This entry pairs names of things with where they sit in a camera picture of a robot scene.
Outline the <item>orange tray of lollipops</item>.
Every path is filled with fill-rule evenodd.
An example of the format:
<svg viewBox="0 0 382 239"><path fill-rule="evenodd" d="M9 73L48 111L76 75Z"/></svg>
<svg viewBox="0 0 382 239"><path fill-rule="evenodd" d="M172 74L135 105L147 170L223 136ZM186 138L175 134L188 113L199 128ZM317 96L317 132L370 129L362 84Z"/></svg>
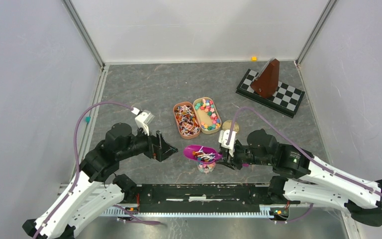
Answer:
<svg viewBox="0 0 382 239"><path fill-rule="evenodd" d="M194 106L190 102L178 103L173 107L178 132L183 139L193 139L200 135L201 127Z"/></svg>

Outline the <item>gold round lid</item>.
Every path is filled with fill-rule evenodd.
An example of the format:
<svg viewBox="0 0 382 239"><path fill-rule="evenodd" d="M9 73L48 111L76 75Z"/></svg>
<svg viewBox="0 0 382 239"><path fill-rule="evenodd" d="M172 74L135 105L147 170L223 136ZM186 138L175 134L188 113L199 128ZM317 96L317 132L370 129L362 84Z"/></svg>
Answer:
<svg viewBox="0 0 382 239"><path fill-rule="evenodd" d="M228 130L228 129L231 129L231 127L232 127L232 131L235 131L237 133L240 131L240 126L237 122L235 122L234 125L232 126L232 120L227 120L223 122L222 124L222 130Z"/></svg>

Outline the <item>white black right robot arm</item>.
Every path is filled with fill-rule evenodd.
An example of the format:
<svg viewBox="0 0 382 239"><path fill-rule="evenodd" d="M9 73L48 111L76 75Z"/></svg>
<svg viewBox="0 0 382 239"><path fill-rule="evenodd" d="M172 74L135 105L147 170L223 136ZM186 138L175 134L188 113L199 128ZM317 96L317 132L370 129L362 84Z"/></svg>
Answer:
<svg viewBox="0 0 382 239"><path fill-rule="evenodd" d="M349 214L359 223L382 226L382 180L368 181L324 162L307 150L277 142L265 130L255 130L242 145L236 132L219 134L220 164L231 169L244 165L266 165L276 176L270 180L269 204L319 204Z"/></svg>

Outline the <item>clear round plastic jar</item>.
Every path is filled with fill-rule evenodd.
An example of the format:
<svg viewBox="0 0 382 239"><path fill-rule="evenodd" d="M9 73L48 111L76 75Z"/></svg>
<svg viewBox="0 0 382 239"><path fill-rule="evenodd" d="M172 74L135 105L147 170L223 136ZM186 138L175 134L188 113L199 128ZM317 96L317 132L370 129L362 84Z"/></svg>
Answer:
<svg viewBox="0 0 382 239"><path fill-rule="evenodd" d="M199 163L199 162L197 163L198 170L202 173L205 173L205 174L212 172L214 170L215 166L216 166L215 162L211 163L211 164L203 164L203 163Z"/></svg>

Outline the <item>beige tray of star candies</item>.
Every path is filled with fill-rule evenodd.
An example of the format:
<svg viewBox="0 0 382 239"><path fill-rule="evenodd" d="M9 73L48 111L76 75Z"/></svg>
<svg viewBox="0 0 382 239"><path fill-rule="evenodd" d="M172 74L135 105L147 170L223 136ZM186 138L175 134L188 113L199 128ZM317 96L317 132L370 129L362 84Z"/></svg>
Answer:
<svg viewBox="0 0 382 239"><path fill-rule="evenodd" d="M193 103L193 107L202 133L213 134L220 130L222 120L213 99L209 97L196 99Z"/></svg>

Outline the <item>magenta plastic scoop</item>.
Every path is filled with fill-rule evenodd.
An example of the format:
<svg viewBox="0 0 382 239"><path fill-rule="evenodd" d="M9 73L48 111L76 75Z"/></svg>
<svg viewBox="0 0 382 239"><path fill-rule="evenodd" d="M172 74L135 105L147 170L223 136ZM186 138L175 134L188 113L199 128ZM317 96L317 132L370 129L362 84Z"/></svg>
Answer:
<svg viewBox="0 0 382 239"><path fill-rule="evenodd" d="M183 155L186 158L203 165L215 163L234 170L241 169L242 167L249 167L248 163L233 162L232 156L229 155L229 149L223 147L218 151L207 146L189 145L183 150Z"/></svg>

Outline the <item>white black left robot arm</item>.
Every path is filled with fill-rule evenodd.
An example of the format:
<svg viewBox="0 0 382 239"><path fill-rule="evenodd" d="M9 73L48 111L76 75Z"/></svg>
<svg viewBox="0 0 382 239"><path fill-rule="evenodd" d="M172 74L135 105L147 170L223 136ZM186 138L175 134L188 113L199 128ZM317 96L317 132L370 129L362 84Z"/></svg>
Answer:
<svg viewBox="0 0 382 239"><path fill-rule="evenodd" d="M167 143L160 131L147 135L139 128L137 134L133 134L130 125L114 124L105 139L86 154L78 176L72 179L64 194L43 215L26 220L23 230L35 239L75 238L109 207L121 201L130 203L136 198L136 184L121 174L99 196L86 201L119 169L120 161L143 154L162 162L176 152L178 149Z"/></svg>

